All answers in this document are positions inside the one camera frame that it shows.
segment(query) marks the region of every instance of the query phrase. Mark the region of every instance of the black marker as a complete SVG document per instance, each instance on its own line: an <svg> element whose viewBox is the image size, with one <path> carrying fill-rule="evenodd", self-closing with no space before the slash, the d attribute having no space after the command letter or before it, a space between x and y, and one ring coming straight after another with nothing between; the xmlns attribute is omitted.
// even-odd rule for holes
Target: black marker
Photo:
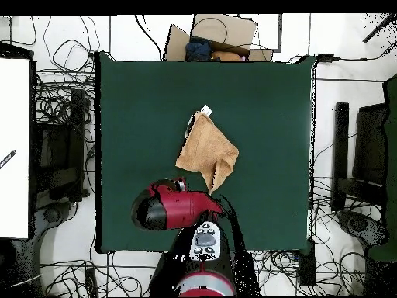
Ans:
<svg viewBox="0 0 397 298"><path fill-rule="evenodd" d="M12 157L13 157L14 155L16 155L16 150L11 151L11 152L9 153L9 155L7 155L7 156L3 159L2 162L0 162L0 169L3 168L3 167L5 166L5 164L6 164L7 162L9 162L9 161L12 159Z"/></svg>

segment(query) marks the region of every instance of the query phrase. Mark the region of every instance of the brown cloth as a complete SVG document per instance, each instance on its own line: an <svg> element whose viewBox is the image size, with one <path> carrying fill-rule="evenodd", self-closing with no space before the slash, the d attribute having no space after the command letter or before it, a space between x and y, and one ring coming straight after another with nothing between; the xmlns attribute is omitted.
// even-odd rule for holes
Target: brown cloth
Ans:
<svg viewBox="0 0 397 298"><path fill-rule="evenodd" d="M237 148L213 121L204 113L197 112L175 165L190 172L201 172L211 194L232 173L238 155Z"/></svg>

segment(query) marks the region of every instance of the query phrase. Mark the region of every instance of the green mat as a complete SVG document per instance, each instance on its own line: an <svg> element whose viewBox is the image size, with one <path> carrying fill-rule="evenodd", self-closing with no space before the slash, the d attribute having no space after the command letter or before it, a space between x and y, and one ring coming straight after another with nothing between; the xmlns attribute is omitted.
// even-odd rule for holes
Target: green mat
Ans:
<svg viewBox="0 0 397 298"><path fill-rule="evenodd" d="M115 62L104 53L99 58L102 252L170 248L177 231L138 230L130 208L161 178L182 175L190 190L206 191L200 173L175 167L188 120L204 105L240 152L232 175L213 196L232 203L247 249L306 247L314 57L300 64ZM223 225L232 241L228 223Z"/></svg>

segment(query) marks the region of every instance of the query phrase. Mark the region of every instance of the white board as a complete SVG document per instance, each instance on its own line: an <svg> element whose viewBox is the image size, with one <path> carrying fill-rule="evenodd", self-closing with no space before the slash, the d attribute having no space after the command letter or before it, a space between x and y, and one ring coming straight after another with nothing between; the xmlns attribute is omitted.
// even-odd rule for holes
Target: white board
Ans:
<svg viewBox="0 0 397 298"><path fill-rule="evenodd" d="M29 60L0 58L0 237L28 238Z"/></svg>

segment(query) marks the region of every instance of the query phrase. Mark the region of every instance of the robot control buttons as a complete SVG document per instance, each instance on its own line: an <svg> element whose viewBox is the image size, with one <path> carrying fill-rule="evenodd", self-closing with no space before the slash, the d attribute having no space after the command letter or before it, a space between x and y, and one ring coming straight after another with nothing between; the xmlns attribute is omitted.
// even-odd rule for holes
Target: robot control buttons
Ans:
<svg viewBox="0 0 397 298"><path fill-rule="evenodd" d="M195 245L199 247L209 247L216 243L215 238L211 234L200 233L195 236Z"/></svg>

